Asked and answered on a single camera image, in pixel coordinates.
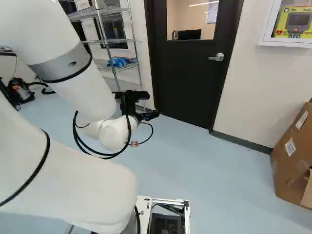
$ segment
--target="floor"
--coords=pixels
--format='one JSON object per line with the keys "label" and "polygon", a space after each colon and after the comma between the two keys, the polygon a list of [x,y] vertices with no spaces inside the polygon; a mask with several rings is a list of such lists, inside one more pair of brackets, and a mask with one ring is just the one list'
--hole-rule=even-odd
{"label": "floor", "polygon": [[[31,123],[78,149],[71,130],[74,109],[57,95],[40,94],[21,107]],[[192,234],[312,233],[311,211],[275,197],[268,155],[169,117],[151,122],[152,139],[114,161],[136,173],[141,195],[190,200]],[[149,133],[149,126],[142,125],[133,139],[145,139]],[[84,139],[102,150],[97,142]],[[59,220],[0,214],[2,234],[65,234],[67,228]]]}

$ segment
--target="door handle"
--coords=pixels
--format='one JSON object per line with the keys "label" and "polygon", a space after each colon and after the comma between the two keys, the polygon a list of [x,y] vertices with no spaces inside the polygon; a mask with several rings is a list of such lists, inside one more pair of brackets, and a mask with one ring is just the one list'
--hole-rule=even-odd
{"label": "door handle", "polygon": [[222,62],[224,60],[224,54],[223,53],[217,53],[215,57],[208,57],[208,60],[215,60],[217,62]]}

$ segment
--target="wire shelf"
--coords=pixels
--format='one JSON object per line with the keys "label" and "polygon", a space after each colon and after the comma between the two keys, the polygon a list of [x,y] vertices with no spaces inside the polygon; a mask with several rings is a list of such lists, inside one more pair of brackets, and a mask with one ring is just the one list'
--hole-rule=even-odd
{"label": "wire shelf", "polygon": [[80,0],[58,0],[58,1],[70,1],[70,2],[77,2],[77,1],[80,1]]}
{"label": "wire shelf", "polygon": [[[123,13],[130,12],[130,9],[108,6],[108,7],[101,7],[99,12],[102,18],[106,18],[106,17],[121,15]],[[76,11],[74,13],[67,15],[68,19],[71,22],[94,19],[97,16],[98,16],[98,13],[97,13],[95,6],[90,6],[83,10],[79,10],[79,11]]]}
{"label": "wire shelf", "polygon": [[[112,90],[112,91],[119,91],[116,85],[116,80],[114,78],[110,78],[110,77],[106,77],[103,76],[105,82],[107,83],[108,87]],[[118,80],[119,86],[120,86],[120,90],[121,91],[126,91],[126,90],[137,90],[137,91],[142,91],[142,87],[140,84],[134,83],[134,82],[128,82],[128,81],[124,81],[124,80]]]}
{"label": "wire shelf", "polygon": [[[113,72],[112,67],[111,66],[107,66],[107,62],[109,60],[105,60],[105,59],[93,59],[94,63],[96,64],[97,68],[100,71],[103,72]],[[121,72],[124,70],[128,70],[130,68],[134,68],[137,66],[137,63],[129,63],[123,67],[114,67],[116,72]]]}
{"label": "wire shelf", "polygon": [[[107,39],[108,44],[114,44],[114,43],[127,43],[132,42],[134,39]],[[84,40],[82,41],[82,44],[89,44],[89,45],[95,45],[95,44],[105,44],[104,40]]]}

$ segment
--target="yellow aed device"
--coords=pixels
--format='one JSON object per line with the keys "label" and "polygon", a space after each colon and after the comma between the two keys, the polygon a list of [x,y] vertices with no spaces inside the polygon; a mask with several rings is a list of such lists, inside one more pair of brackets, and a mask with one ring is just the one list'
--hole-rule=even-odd
{"label": "yellow aed device", "polygon": [[312,39],[312,6],[281,8],[275,24],[274,38]]}

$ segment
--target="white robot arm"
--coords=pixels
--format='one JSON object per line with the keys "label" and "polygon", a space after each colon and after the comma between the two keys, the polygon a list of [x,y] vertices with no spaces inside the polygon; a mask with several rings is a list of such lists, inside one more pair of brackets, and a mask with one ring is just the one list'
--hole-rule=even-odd
{"label": "white robot arm", "polygon": [[[90,123],[86,133],[101,135],[108,148],[122,147],[127,121],[123,116],[103,122],[116,110],[114,96],[58,1],[4,0],[2,5],[0,44],[12,48],[81,113],[77,125]],[[0,212],[60,218],[99,234],[121,233],[137,199],[134,174],[50,139],[2,93],[0,106]],[[130,123],[137,127],[134,118]]]}

